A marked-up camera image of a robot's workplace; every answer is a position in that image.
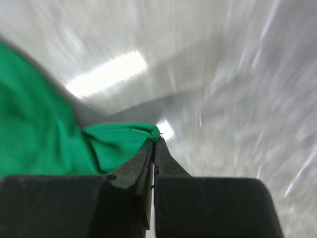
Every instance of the metal surface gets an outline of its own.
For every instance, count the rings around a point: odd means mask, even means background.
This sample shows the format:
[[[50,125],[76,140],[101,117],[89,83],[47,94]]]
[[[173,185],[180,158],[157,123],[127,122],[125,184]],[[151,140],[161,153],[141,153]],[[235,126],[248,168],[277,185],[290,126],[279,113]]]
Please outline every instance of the metal surface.
[[[317,236],[316,1],[1,3],[0,34],[94,110],[75,102],[82,125],[158,124],[191,174],[260,178],[285,237]]]

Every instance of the green fabric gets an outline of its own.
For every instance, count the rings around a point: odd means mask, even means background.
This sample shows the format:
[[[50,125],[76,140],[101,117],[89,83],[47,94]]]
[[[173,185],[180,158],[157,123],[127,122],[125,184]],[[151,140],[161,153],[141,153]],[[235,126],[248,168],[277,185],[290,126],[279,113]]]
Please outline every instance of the green fabric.
[[[0,122],[0,178],[106,174],[131,158],[147,138],[159,138],[158,128],[145,123],[99,124],[82,130],[71,106],[1,43]]]

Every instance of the gray table surface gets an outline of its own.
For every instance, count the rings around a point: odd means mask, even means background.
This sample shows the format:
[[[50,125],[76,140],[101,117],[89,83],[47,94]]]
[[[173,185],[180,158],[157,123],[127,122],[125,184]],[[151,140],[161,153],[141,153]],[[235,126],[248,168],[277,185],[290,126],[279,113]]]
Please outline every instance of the gray table surface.
[[[259,178],[285,237],[317,237],[317,1],[0,3],[82,126],[157,124],[191,174]]]

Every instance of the shiny surface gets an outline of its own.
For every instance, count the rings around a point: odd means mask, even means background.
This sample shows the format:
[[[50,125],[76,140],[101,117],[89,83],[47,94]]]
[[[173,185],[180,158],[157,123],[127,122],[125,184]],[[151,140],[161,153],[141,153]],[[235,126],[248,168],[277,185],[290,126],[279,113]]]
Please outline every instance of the shiny surface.
[[[82,125],[158,124],[191,174],[260,178],[285,237],[317,236],[316,1],[1,3],[0,34],[93,110],[73,101]]]

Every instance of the green cloth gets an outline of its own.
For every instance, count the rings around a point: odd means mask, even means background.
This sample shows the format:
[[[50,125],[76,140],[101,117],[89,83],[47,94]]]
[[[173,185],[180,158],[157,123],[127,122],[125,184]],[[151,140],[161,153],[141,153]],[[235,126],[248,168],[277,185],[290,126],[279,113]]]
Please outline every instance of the green cloth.
[[[155,125],[145,123],[99,124],[82,130],[71,106],[2,43],[0,122],[0,178],[106,174],[131,158],[147,138],[155,141],[160,136]]]

